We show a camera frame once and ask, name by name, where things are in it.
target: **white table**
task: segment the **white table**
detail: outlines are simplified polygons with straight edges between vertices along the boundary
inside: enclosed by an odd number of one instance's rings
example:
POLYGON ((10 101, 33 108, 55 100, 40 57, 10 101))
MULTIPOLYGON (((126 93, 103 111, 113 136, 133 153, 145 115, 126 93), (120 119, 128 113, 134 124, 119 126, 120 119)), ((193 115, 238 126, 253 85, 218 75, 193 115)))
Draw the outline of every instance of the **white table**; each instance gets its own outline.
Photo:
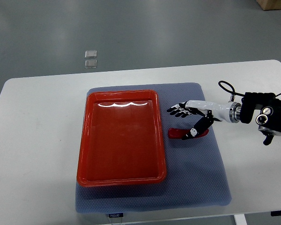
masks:
MULTIPOLYGON (((196 82, 206 100, 224 103, 236 91, 281 92, 275 60, 15 78, 0 95, 0 224, 109 223, 75 211, 75 181, 86 94, 101 86, 196 82)), ((281 210, 281 137, 262 144, 249 125, 215 122, 232 201, 227 206, 126 213, 123 222, 281 210)))

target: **robotic arm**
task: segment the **robotic arm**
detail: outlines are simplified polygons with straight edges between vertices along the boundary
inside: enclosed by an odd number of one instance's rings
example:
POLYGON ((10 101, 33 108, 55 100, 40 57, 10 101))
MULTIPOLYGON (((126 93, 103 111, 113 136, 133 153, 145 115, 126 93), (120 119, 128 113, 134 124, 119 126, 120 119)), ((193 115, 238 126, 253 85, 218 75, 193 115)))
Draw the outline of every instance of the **robotic arm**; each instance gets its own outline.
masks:
POLYGON ((274 93, 251 93, 244 95, 236 93, 233 86, 225 81, 219 81, 220 87, 232 94, 226 104, 189 100, 172 106, 167 112, 170 115, 182 118, 188 115, 201 115, 202 118, 183 135, 182 140, 197 138, 206 134, 214 121, 227 121, 230 123, 250 123, 255 110, 260 114, 255 121, 259 125, 258 130, 266 136, 264 145, 269 145, 275 135, 281 135, 281 100, 274 93), (232 91, 224 88, 222 83, 232 88, 232 91), (242 105, 234 102, 235 95, 242 96, 242 105))

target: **label on mat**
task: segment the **label on mat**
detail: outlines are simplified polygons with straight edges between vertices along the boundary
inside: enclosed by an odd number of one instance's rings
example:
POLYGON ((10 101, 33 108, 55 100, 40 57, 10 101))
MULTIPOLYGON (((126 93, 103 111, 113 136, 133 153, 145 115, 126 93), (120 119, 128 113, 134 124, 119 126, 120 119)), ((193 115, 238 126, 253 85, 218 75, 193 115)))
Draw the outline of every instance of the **label on mat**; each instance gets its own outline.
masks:
POLYGON ((109 214, 109 218, 118 218, 118 217, 123 217, 123 216, 124 216, 124 214, 122 212, 109 214))

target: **red tray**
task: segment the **red tray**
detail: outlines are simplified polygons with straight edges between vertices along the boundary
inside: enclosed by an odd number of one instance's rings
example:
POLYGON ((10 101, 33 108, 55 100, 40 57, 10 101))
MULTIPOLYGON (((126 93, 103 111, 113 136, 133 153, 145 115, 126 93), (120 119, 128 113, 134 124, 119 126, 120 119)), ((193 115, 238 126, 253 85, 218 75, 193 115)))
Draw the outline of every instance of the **red tray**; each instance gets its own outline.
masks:
POLYGON ((83 187, 158 183, 166 177, 158 95, 153 90, 87 97, 77 181, 83 187))

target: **red spoon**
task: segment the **red spoon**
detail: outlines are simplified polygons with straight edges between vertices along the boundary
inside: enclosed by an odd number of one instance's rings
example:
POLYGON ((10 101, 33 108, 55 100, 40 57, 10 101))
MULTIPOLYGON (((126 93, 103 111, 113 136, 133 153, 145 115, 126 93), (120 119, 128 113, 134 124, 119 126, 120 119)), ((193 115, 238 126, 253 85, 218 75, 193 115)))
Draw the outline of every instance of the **red spoon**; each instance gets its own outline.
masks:
MULTIPOLYGON (((170 139, 181 139, 183 136, 185 136, 188 132, 190 131, 190 129, 177 129, 177 128, 170 128, 168 130, 168 137, 170 139)), ((207 135, 209 132, 209 130, 205 130, 202 134, 200 134, 199 136, 195 137, 204 137, 205 135, 207 135)))

